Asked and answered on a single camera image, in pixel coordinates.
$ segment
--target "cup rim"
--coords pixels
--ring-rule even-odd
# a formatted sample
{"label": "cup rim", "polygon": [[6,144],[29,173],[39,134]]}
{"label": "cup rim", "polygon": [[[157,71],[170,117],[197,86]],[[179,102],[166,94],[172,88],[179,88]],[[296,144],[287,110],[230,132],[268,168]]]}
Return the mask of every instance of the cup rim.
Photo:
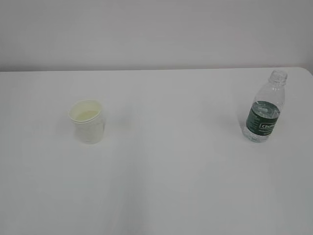
{"label": "cup rim", "polygon": [[[80,103],[86,102],[86,101],[96,102],[96,103],[100,106],[100,110],[98,111],[98,113],[97,113],[95,116],[93,116],[93,117],[91,117],[91,118],[89,118],[89,119],[87,119],[87,120],[78,121],[78,120],[74,119],[74,118],[70,115],[70,112],[73,110],[73,108],[75,108],[75,106],[79,105]],[[95,100],[95,99],[83,99],[83,100],[79,100],[79,101],[77,101],[76,103],[74,103],[74,104],[72,105],[72,107],[69,109],[67,115],[69,116],[69,118],[70,118],[74,123],[88,123],[88,122],[93,121],[95,118],[97,118],[97,117],[101,114],[101,112],[102,112],[102,105],[100,104],[99,101],[97,101],[97,100]]]}

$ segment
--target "green bottle label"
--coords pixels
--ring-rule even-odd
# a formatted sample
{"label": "green bottle label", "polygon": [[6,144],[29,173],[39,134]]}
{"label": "green bottle label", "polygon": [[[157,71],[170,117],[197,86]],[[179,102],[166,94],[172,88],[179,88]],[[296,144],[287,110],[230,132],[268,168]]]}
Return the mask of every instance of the green bottle label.
{"label": "green bottle label", "polygon": [[276,105],[257,101],[253,103],[246,120],[247,128],[258,136],[268,136],[272,133],[280,111]]}

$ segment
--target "white cup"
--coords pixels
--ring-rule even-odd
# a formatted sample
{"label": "white cup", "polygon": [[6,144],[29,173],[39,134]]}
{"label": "white cup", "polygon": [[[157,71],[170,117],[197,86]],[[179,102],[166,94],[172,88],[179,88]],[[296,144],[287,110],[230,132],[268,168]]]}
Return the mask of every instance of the white cup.
{"label": "white cup", "polygon": [[93,144],[102,140],[104,119],[102,107],[98,101],[79,101],[74,104],[68,115],[75,124],[75,134],[80,141]]}

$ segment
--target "plastic water bottle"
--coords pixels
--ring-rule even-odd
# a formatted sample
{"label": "plastic water bottle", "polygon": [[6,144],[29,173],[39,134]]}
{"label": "plastic water bottle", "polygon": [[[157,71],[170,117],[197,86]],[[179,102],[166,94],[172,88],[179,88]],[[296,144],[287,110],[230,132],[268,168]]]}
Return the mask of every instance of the plastic water bottle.
{"label": "plastic water bottle", "polygon": [[243,135],[253,142],[264,142],[271,135],[275,123],[285,104],[285,84],[287,74],[273,71],[254,98]]}

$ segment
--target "white wall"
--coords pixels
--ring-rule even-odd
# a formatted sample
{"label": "white wall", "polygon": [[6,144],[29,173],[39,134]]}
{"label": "white wall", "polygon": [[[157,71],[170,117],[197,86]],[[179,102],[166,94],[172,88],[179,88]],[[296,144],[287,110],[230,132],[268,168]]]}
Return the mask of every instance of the white wall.
{"label": "white wall", "polygon": [[0,71],[303,66],[312,0],[1,0]]}

